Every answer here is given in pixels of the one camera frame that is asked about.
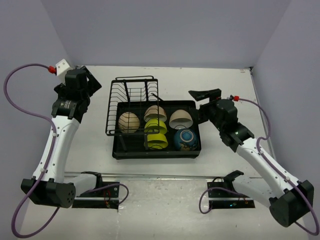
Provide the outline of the beige white bowl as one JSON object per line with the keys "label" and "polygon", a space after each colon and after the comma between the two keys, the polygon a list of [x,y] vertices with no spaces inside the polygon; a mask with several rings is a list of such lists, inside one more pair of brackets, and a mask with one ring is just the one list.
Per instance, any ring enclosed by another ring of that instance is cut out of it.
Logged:
{"label": "beige white bowl", "polygon": [[191,115],[183,109],[178,109],[173,112],[169,119],[169,126],[175,130],[189,128],[193,123]]}
{"label": "beige white bowl", "polygon": [[148,122],[150,119],[159,119],[165,122],[167,120],[167,114],[161,106],[152,105],[146,109],[143,119],[145,122]]}

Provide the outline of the yellow green bowl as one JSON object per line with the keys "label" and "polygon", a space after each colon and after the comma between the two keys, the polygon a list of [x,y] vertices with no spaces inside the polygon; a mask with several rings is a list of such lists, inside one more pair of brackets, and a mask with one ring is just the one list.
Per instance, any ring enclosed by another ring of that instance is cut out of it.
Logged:
{"label": "yellow green bowl", "polygon": [[158,118],[152,118],[148,120],[144,126],[144,132],[145,133],[151,133],[151,134],[163,134],[165,135],[167,133],[167,126],[164,121],[158,119]]}
{"label": "yellow green bowl", "polygon": [[162,149],[165,149],[169,145],[169,143],[164,134],[157,133],[157,134],[148,134],[147,142],[144,145],[146,145],[149,149],[162,150]]}

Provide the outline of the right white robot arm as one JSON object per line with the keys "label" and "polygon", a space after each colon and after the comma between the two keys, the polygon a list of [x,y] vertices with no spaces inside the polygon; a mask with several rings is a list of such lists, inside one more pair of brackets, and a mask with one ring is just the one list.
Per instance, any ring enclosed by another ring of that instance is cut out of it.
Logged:
{"label": "right white robot arm", "polygon": [[255,138],[254,134],[238,120],[235,102],[238,96],[223,99],[217,88],[206,91],[190,90],[196,100],[208,99],[198,109],[199,122],[210,121],[218,130],[222,142],[233,152],[245,159],[262,177],[253,183],[243,174],[223,184],[223,191],[233,197],[237,193],[246,195],[266,206],[272,217],[283,227],[297,223],[307,213],[316,216],[313,210],[314,186],[300,181],[285,170],[262,147],[267,137]]}

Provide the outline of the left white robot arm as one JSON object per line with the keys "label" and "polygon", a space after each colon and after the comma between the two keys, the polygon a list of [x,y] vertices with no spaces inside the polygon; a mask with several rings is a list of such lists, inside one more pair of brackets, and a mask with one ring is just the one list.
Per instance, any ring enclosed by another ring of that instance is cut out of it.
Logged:
{"label": "left white robot arm", "polygon": [[68,70],[64,80],[54,88],[57,100],[52,105],[52,126],[41,160],[32,177],[23,179],[20,186],[34,204],[58,208],[69,208],[75,197],[86,191],[97,197],[104,190],[97,174],[89,171],[64,182],[71,143],[91,96],[102,87],[86,66]]}

